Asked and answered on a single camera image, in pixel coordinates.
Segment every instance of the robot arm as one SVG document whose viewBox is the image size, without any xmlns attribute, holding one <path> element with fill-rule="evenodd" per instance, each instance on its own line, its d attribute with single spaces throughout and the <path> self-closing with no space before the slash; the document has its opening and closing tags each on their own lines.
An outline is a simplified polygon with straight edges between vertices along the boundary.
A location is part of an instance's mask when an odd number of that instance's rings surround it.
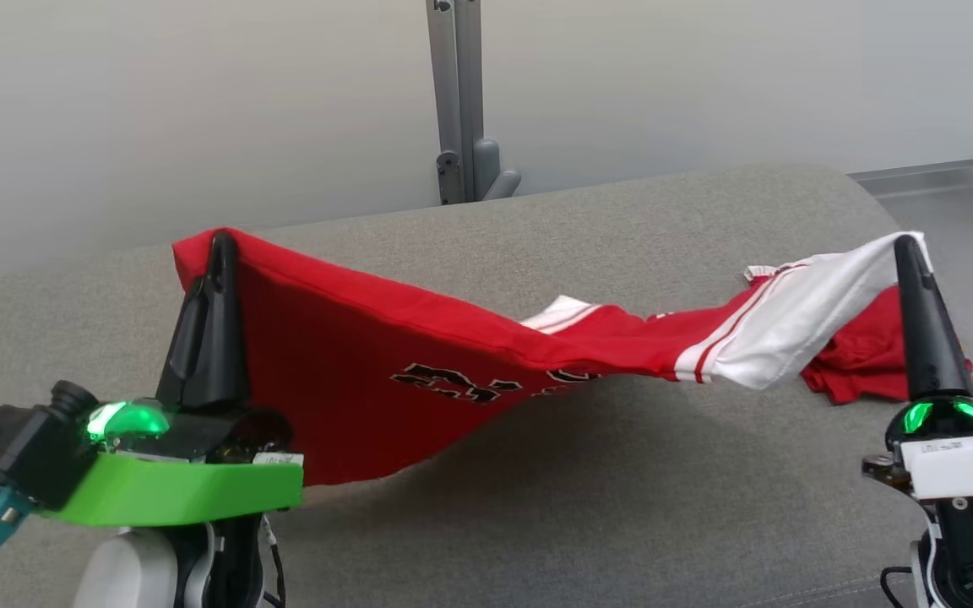
<svg viewBox="0 0 973 608">
<path fill-rule="evenodd" d="M 918 242 L 895 249 L 911 403 L 885 432 L 889 453 L 865 458 L 862 474 L 926 514 L 911 550 L 919 607 L 973 608 L 973 382 Z"/>
<path fill-rule="evenodd" d="M 289 455 L 291 428 L 251 407 L 236 263 L 235 242 L 217 232 L 157 399 L 101 403 L 59 382 L 50 405 L 0 407 L 0 546 L 32 513 L 128 528 L 96 551 L 74 605 L 285 604 L 282 580 L 279 598 L 264 593 L 258 534 L 264 513 L 301 503 L 302 457 L 275 458 Z"/>
</svg>

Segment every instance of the metal stand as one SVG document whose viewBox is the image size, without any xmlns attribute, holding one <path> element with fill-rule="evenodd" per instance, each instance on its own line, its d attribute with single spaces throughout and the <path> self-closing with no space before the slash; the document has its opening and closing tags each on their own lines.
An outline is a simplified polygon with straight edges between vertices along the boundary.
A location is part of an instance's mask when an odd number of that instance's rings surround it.
<svg viewBox="0 0 973 608">
<path fill-rule="evenodd" d="M 426 0 L 438 107 L 441 204 L 513 196 L 520 173 L 502 171 L 498 143 L 483 136 L 482 0 Z"/>
</svg>

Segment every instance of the red fabric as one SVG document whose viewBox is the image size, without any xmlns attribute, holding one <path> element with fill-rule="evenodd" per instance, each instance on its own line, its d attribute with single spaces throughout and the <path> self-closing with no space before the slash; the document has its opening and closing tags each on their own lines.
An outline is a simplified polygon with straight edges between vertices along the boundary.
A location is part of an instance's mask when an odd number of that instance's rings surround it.
<svg viewBox="0 0 973 608">
<path fill-rule="evenodd" d="M 466 301 L 231 232 L 254 403 L 290 420 L 308 485 L 394 473 L 522 400 L 597 374 L 678 380 L 681 351 L 753 292 L 646 320 L 600 307 L 543 334 Z M 184 287 L 204 274 L 211 242 L 208 231 L 175 243 Z"/>
<path fill-rule="evenodd" d="M 761 285 L 769 277 L 757 277 Z M 968 370 L 973 371 L 970 361 Z M 862 314 L 835 332 L 801 374 L 814 393 L 826 393 L 833 405 L 853 403 L 862 395 L 906 401 L 900 288 L 889 287 Z"/>
</svg>

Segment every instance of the gray cushion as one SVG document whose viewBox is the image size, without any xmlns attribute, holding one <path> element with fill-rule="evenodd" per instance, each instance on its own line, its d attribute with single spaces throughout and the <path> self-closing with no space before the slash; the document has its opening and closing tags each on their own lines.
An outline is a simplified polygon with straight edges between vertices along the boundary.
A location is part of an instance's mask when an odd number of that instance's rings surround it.
<svg viewBox="0 0 973 608">
<path fill-rule="evenodd" d="M 747 166 L 262 236 L 519 318 L 559 293 L 707 307 L 746 265 L 895 230 L 844 176 Z M 180 300 L 167 247 L 0 280 L 0 404 L 60 377 L 151 393 Z M 532 401 L 387 480 L 308 489 L 274 520 L 290 605 L 880 605 L 880 566 L 922 531 L 914 504 L 858 476 L 895 411 L 833 408 L 798 380 L 612 377 Z M 105 535 L 31 520 L 0 555 L 0 607 L 68 605 Z"/>
</svg>

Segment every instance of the label sticker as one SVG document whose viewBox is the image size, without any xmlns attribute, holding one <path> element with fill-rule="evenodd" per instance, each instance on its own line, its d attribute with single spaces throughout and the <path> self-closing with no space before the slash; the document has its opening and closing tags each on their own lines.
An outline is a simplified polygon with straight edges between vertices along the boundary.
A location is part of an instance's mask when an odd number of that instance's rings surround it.
<svg viewBox="0 0 973 608">
<path fill-rule="evenodd" d="M 933 439 L 931 442 L 900 443 L 900 452 L 903 453 L 904 467 L 910 470 L 919 454 L 943 453 L 947 450 L 958 450 L 972 446 L 973 437 L 953 437 L 950 439 Z"/>
<path fill-rule="evenodd" d="M 254 464 L 297 464 L 302 466 L 305 461 L 302 454 L 293 453 L 259 453 L 254 457 Z"/>
</svg>

